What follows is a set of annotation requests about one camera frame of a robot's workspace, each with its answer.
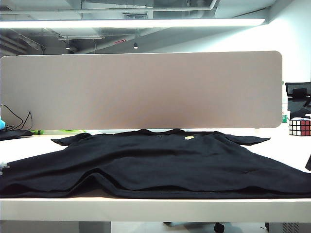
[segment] desk leg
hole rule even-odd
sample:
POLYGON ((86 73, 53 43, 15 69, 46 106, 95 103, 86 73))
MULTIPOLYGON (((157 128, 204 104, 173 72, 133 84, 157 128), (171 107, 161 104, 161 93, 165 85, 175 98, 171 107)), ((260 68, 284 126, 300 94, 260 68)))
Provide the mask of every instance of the desk leg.
POLYGON ((111 222, 79 222, 79 233, 111 233, 111 222))

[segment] rubik's cube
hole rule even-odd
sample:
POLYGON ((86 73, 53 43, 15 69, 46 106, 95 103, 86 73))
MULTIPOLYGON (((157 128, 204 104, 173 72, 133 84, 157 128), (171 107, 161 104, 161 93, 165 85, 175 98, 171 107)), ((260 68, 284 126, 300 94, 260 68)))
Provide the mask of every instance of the rubik's cube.
POLYGON ((290 135, 311 136, 311 120, 290 120, 290 135))

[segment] chair wheel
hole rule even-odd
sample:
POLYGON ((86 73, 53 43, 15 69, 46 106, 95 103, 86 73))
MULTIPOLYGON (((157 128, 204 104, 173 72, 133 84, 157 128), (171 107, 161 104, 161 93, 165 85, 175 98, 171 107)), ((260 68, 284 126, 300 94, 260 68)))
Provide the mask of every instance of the chair wheel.
POLYGON ((215 233, 224 233, 225 232, 225 226, 220 224, 219 222, 215 223, 214 226, 215 233))

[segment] office chair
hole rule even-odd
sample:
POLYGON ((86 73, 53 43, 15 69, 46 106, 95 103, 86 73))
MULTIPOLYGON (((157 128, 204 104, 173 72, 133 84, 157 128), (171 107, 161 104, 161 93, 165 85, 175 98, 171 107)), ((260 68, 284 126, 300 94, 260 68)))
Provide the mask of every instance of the office chair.
POLYGON ((311 82, 285 83, 288 96, 290 119, 294 117, 309 118, 311 114, 311 82))
MULTIPOLYGON (((182 223, 163 222, 163 223, 165 225, 167 225, 168 227, 174 227, 174 226, 185 224, 184 222, 182 222, 182 223)), ((214 226, 214 231, 215 231, 215 233, 224 233, 225 232, 225 226, 220 224, 219 222, 216 222, 215 226, 214 226)))

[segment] black t-shirt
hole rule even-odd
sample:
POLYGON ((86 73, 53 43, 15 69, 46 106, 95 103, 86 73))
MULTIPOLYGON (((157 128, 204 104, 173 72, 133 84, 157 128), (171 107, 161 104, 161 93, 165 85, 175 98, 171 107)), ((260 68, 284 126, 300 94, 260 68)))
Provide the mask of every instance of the black t-shirt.
POLYGON ((8 163, 0 198, 71 197, 98 188, 124 198, 310 198, 311 174, 240 146, 266 140, 179 129, 53 139, 68 147, 8 163))

